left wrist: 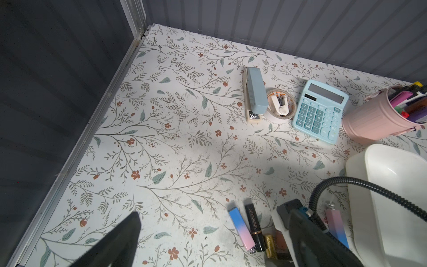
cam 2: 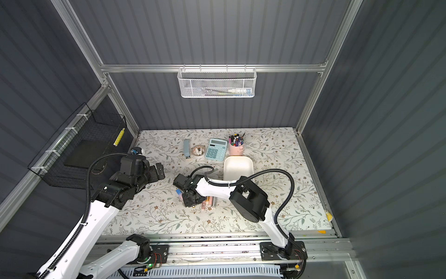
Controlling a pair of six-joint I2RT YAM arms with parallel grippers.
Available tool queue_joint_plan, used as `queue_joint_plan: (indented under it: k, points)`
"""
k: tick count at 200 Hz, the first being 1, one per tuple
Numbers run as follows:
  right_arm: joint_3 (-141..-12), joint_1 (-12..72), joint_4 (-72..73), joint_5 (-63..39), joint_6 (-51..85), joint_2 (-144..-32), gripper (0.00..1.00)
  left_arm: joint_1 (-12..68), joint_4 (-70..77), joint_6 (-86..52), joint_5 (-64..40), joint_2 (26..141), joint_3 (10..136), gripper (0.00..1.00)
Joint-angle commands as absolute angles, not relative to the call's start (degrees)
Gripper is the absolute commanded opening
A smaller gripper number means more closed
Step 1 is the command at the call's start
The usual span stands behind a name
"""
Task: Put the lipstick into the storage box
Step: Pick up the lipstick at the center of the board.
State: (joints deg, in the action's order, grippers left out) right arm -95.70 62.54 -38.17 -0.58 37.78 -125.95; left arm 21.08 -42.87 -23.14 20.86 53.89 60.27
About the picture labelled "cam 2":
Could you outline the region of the pink blue lipstick tube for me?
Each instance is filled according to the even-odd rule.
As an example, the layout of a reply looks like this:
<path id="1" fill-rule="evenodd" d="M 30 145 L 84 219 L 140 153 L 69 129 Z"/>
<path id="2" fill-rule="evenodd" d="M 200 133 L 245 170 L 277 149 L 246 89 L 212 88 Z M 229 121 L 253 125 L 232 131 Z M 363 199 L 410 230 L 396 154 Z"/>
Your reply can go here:
<path id="1" fill-rule="evenodd" d="M 178 194 L 179 199 L 182 201 L 183 200 L 182 191 L 180 189 L 177 189 L 176 192 Z"/>

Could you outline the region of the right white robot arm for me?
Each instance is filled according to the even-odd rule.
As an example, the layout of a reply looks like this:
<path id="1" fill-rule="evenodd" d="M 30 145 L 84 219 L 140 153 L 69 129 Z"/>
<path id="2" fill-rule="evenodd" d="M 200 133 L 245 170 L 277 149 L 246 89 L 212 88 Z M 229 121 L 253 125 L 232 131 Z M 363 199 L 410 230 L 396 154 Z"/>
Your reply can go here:
<path id="1" fill-rule="evenodd" d="M 224 181 L 200 174 L 179 174 L 173 185 L 182 192 L 186 207 L 201 204 L 208 196 L 230 201 L 243 218 L 262 227 L 280 259 L 289 259 L 293 255 L 296 249 L 294 236 L 278 223 L 278 214 L 272 211 L 267 193 L 251 178 L 242 176 L 237 181 Z"/>

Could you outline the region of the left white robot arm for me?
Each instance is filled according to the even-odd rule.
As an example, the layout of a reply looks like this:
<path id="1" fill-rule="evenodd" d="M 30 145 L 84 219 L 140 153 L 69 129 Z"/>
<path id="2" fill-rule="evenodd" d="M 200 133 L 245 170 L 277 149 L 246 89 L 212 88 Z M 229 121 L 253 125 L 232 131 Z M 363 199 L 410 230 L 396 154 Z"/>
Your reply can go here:
<path id="1" fill-rule="evenodd" d="M 151 165 L 142 154 L 120 153 L 120 170 L 92 194 L 86 186 L 86 205 L 82 218 L 55 254 L 38 271 L 26 273 L 26 279 L 105 279 L 124 265 L 137 262 L 148 265 L 156 260 L 150 240 L 133 234 L 98 260 L 85 260 L 105 227 L 124 205 L 148 184 L 165 178 L 161 163 Z"/>

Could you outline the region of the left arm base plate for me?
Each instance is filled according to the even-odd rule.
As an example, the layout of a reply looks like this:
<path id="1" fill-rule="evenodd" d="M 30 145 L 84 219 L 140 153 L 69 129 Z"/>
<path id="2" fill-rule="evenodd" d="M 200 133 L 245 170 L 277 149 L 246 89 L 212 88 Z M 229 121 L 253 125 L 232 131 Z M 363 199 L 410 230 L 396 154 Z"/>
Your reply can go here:
<path id="1" fill-rule="evenodd" d="M 151 245 L 150 252 L 144 256 L 140 256 L 135 261 L 139 264 L 149 265 L 152 267 L 155 265 L 166 264 L 169 248 L 170 247 L 168 245 Z"/>

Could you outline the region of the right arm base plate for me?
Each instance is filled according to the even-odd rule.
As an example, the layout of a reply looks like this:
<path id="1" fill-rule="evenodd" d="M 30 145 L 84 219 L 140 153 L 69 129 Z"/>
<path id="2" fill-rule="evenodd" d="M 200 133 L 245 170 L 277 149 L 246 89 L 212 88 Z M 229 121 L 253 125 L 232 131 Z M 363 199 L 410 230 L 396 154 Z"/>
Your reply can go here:
<path id="1" fill-rule="evenodd" d="M 302 241 L 289 242 L 285 248 L 280 248 L 271 242 L 261 242 L 259 245 L 263 261 L 308 259 L 307 250 Z"/>

